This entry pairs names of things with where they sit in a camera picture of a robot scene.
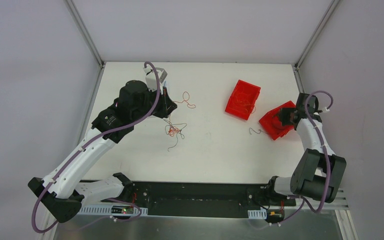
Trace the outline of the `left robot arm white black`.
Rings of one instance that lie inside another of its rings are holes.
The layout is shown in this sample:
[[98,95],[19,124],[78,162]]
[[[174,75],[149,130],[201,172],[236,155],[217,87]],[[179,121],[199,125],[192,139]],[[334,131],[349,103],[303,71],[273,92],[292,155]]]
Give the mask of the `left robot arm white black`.
[[112,198],[129,201],[133,182],[121,172],[94,182],[81,182],[82,178],[135,125],[148,117],[166,119],[176,108],[164,80],[128,81],[92,121],[81,143],[51,173],[32,178],[29,189],[57,223],[71,220],[88,204]]

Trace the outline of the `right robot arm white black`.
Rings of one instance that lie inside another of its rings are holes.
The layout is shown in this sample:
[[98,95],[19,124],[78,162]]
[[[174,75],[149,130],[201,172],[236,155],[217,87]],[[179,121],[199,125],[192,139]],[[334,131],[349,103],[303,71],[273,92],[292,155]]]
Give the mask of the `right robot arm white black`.
[[320,203],[332,203],[338,193],[347,162],[329,146],[323,132],[321,113],[332,107],[320,108],[315,93],[300,93],[294,107],[279,111],[283,126],[298,133],[304,153],[290,177],[273,176],[264,190],[264,200],[276,205],[288,196],[301,196]]

